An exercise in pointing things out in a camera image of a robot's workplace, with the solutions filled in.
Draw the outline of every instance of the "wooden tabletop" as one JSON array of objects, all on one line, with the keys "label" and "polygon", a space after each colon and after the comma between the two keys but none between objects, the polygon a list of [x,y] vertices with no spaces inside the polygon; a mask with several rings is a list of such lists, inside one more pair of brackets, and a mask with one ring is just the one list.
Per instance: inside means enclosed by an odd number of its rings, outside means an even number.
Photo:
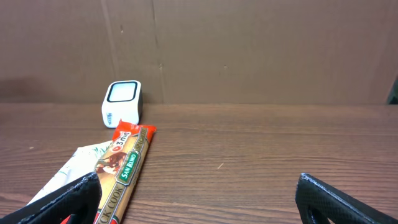
[{"label": "wooden tabletop", "polygon": [[[101,105],[0,104],[0,216],[79,146]],[[398,218],[398,107],[145,105],[157,126],[124,223],[300,223],[300,173]]]}]

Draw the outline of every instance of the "spaghetti packet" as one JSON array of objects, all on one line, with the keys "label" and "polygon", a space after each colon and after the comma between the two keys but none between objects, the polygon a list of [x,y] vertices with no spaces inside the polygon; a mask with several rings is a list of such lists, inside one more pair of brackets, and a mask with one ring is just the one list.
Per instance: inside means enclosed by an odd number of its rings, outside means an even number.
[{"label": "spaghetti packet", "polygon": [[113,142],[95,165],[102,188],[95,224],[120,223],[155,131],[155,126],[119,122]]}]

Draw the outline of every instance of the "brown wall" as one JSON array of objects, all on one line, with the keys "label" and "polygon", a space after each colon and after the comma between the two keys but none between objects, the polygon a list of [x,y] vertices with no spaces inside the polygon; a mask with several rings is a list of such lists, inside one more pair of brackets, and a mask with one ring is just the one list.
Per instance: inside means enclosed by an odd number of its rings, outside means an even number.
[{"label": "brown wall", "polygon": [[0,101],[383,104],[395,0],[2,0]]}]

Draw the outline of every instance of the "white cube device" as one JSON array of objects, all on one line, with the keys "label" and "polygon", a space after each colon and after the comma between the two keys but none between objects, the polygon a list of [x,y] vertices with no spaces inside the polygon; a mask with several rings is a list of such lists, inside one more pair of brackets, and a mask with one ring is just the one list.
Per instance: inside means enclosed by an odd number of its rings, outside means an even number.
[{"label": "white cube device", "polygon": [[110,84],[102,104],[105,126],[116,128],[120,120],[138,124],[142,104],[139,81],[118,81]]}]

